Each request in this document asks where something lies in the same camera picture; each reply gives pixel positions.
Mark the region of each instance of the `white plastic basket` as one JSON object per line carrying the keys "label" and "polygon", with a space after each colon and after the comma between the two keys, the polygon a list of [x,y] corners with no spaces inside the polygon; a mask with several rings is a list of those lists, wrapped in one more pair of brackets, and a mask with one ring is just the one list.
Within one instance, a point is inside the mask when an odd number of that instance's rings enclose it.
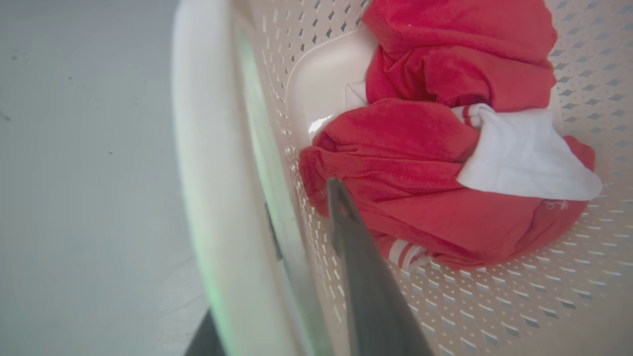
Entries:
{"label": "white plastic basket", "polygon": [[[297,160],[315,127],[343,111],[344,84],[367,69],[375,43],[360,18],[368,5],[180,6],[173,49],[180,169],[229,355],[349,354],[340,265],[325,221],[307,202]],[[391,265],[436,355],[633,354],[626,339],[633,324],[633,5],[548,6],[560,36],[550,60],[561,129],[596,150],[603,195],[558,241],[503,265],[458,272],[431,263],[411,274]]]}

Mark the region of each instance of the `red towel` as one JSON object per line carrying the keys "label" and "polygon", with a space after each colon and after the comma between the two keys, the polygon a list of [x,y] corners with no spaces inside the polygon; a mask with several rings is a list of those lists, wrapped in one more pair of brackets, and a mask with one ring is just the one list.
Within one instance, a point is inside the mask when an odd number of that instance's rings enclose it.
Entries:
{"label": "red towel", "polygon": [[[347,185],[379,246],[398,238],[450,267],[498,264],[560,237],[587,202],[551,201],[464,188],[456,177],[479,133],[437,103],[383,99],[346,112],[300,154],[310,202],[327,216],[326,181]],[[594,151],[573,137],[593,169]]]}
{"label": "red towel", "polygon": [[367,99],[545,108],[556,42],[543,0],[373,0],[363,22],[380,43]]}

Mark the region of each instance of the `floor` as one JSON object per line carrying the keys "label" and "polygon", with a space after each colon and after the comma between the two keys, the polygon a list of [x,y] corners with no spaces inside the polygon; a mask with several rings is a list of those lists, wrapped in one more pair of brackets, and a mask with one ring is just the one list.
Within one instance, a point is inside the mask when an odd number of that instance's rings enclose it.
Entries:
{"label": "floor", "polygon": [[182,355],[207,308],[170,108],[176,0],[0,1],[0,355]]}

